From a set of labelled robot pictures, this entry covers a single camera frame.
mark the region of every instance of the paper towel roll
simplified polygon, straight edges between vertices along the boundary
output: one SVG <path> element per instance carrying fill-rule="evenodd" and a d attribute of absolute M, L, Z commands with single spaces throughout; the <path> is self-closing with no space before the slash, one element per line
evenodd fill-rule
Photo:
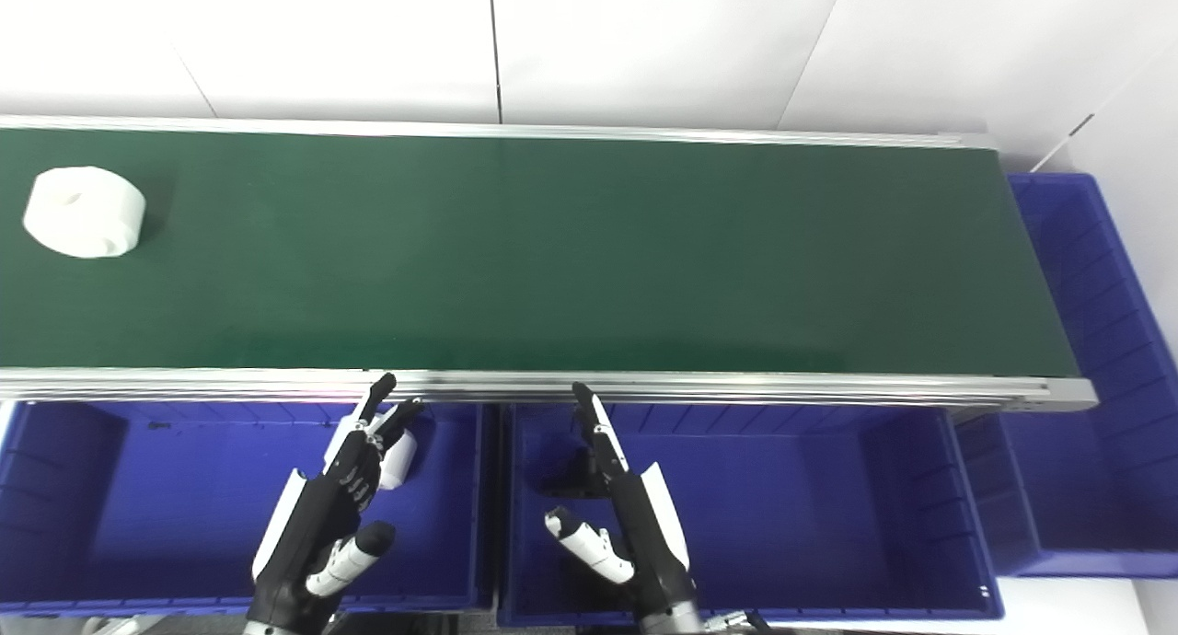
<path fill-rule="evenodd" d="M 95 166 L 38 174 L 25 229 L 58 253 L 113 258 L 139 244 L 144 196 L 127 179 Z"/>

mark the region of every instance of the blue bin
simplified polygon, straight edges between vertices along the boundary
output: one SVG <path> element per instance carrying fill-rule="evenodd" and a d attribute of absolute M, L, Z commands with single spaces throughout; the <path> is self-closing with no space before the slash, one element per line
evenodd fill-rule
<path fill-rule="evenodd" d="M 323 467 L 349 404 L 18 405 L 0 448 L 0 614 L 241 613 L 291 468 Z M 366 520 L 397 528 L 346 591 L 351 611 L 489 604 L 484 471 L 494 421 L 430 404 L 405 484 Z"/>
<path fill-rule="evenodd" d="M 631 624 L 622 597 L 543 524 L 565 504 L 618 535 L 604 500 L 551 495 L 583 442 L 573 405 L 515 405 L 504 627 Z M 610 405 L 635 470 L 662 465 L 708 614 L 997 619 L 1002 609 L 940 410 Z"/>
<path fill-rule="evenodd" d="M 1002 575 L 1178 576 L 1178 378 L 1088 174 L 1011 185 L 1083 375 L 1083 414 L 991 415 L 958 430 Z"/>

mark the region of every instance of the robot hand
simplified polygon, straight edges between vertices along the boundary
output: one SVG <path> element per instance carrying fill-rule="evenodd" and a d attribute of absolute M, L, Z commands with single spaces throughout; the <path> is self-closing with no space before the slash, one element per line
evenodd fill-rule
<path fill-rule="evenodd" d="M 396 384 L 385 373 L 340 419 L 319 476 L 291 471 L 253 560 L 246 635 L 319 635 L 343 589 L 392 545 L 391 524 L 359 524 L 379 488 L 401 484 L 416 450 L 405 426 L 423 408 L 419 397 L 376 412 Z"/>
<path fill-rule="evenodd" d="M 544 524 L 565 549 L 603 578 L 634 596 L 634 616 L 643 633 L 701 633 L 695 583 L 688 573 L 687 542 L 659 463 L 641 475 L 630 471 L 600 397 L 574 383 L 574 417 L 589 447 L 593 471 L 602 479 L 622 529 L 624 556 L 604 529 L 596 529 L 564 507 L 544 515 Z"/>

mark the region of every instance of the metal frame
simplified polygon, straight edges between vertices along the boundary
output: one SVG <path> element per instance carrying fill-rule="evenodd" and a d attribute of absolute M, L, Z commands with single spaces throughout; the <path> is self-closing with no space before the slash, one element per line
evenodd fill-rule
<path fill-rule="evenodd" d="M 0 368 L 0 399 L 350 402 L 382 371 L 332 368 Z M 393 370 L 397 393 L 450 402 L 945 405 L 1068 411 L 1097 404 L 1081 378 L 839 373 Z"/>
<path fill-rule="evenodd" d="M 0 115 L 0 128 L 121 132 L 262 132 L 340 137 L 488 137 L 727 145 L 859 145 L 993 150 L 980 134 L 753 132 L 722 128 L 603 128 L 501 124 L 365 123 Z M 0 399 L 352 401 L 377 371 L 324 368 L 0 368 Z M 954 409 L 1081 410 L 1097 403 L 1086 379 L 1034 376 L 912 376 L 722 372 L 395 371 L 399 393 L 439 401 L 571 399 L 574 381 L 614 402 L 946 405 Z"/>
<path fill-rule="evenodd" d="M 497 139 L 707 141 L 726 145 L 861 145 L 993 150 L 985 134 L 853 134 L 756 132 L 735 128 L 565 127 L 538 124 L 366 123 L 366 120 L 236 120 L 0 115 L 0 128 L 91 128 L 113 132 L 230 132 L 327 137 L 497 137 Z"/>

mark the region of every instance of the white roll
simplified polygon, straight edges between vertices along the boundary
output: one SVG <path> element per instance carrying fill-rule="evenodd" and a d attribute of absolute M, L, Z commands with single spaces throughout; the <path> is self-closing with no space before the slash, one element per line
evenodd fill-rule
<path fill-rule="evenodd" d="M 33 181 L 25 230 L 58 253 L 113 258 L 139 244 L 145 204 L 134 185 L 110 171 L 53 168 Z"/>
<path fill-rule="evenodd" d="M 380 490 L 401 488 L 405 476 L 409 475 L 409 465 L 412 464 L 416 452 L 417 438 L 406 430 L 384 455 L 380 463 Z"/>

